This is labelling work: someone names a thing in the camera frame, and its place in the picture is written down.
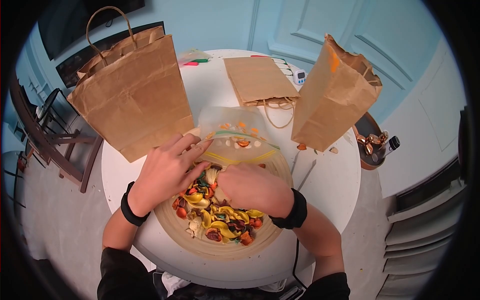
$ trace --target green marker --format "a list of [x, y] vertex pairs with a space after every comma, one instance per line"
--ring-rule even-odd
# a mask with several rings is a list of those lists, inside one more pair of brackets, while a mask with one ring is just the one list
[[201, 63], [201, 62], [208, 62], [208, 59], [199, 59], [199, 60], [194, 60], [195, 62]]

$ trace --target white round table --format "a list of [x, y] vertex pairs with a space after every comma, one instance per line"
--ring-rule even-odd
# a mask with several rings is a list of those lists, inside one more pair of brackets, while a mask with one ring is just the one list
[[[227, 76], [223, 58], [248, 57], [261, 53], [243, 50], [211, 50], [208, 63], [180, 68], [195, 125], [205, 106], [239, 106]], [[292, 76], [287, 76], [293, 84]], [[284, 125], [291, 110], [270, 109], [269, 116], [276, 125]], [[265, 118], [267, 129], [290, 168], [297, 154], [297, 143], [290, 140], [292, 123], [276, 129]], [[297, 188], [307, 171], [317, 160], [301, 192], [309, 203], [320, 209], [340, 233], [352, 215], [360, 188], [360, 155], [353, 130], [350, 128], [333, 146], [338, 154], [329, 151], [315, 154], [313, 149], [301, 151], [292, 174]], [[127, 184], [137, 179], [145, 157], [129, 163], [107, 142], [103, 144], [102, 180], [105, 196], [112, 213], [120, 207]], [[134, 246], [151, 262], [185, 280], [217, 288], [252, 288], [270, 284], [291, 276], [295, 260], [296, 236], [283, 230], [278, 238], [253, 257], [231, 261], [207, 260], [177, 245], [163, 230], [155, 214], [139, 228]], [[297, 272], [314, 262], [313, 256], [300, 246]]]

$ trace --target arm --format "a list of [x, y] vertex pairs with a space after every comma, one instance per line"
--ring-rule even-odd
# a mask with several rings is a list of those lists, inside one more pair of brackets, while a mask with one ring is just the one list
[[[197, 136], [177, 133], [160, 147], [150, 150], [128, 195], [128, 204], [136, 216], [145, 216], [166, 199], [185, 190], [202, 173], [208, 162], [186, 173], [211, 144], [211, 141], [198, 142]], [[105, 226], [102, 247], [129, 252], [136, 232], [137, 226], [127, 221], [119, 208]]]
[[[280, 178], [257, 165], [231, 165], [218, 175], [218, 185], [232, 199], [233, 207], [258, 209], [285, 218], [293, 206], [293, 192]], [[313, 280], [344, 272], [341, 237], [335, 226], [318, 209], [307, 204], [307, 218], [293, 231], [315, 256]]]
[[307, 218], [300, 228], [294, 228], [300, 243], [315, 256], [313, 280], [345, 272], [342, 257], [342, 238], [321, 211], [307, 203]]

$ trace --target small bottle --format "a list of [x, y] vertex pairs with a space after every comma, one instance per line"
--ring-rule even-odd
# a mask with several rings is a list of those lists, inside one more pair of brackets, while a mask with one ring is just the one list
[[372, 160], [374, 162], [378, 162], [382, 160], [385, 156], [392, 153], [398, 147], [400, 147], [400, 140], [396, 135], [392, 136], [391, 139], [386, 141], [385, 144], [382, 147], [380, 147], [380, 149], [378, 149], [377, 153], [372, 154]]

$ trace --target person's left hand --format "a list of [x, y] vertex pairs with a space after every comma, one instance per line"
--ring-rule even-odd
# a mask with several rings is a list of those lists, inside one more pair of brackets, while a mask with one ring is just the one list
[[136, 216], [145, 216], [163, 201], [187, 189], [209, 162], [204, 161], [189, 172], [188, 168], [207, 150], [212, 141], [198, 144], [198, 136], [177, 133], [160, 147], [152, 148], [128, 194], [132, 212]]

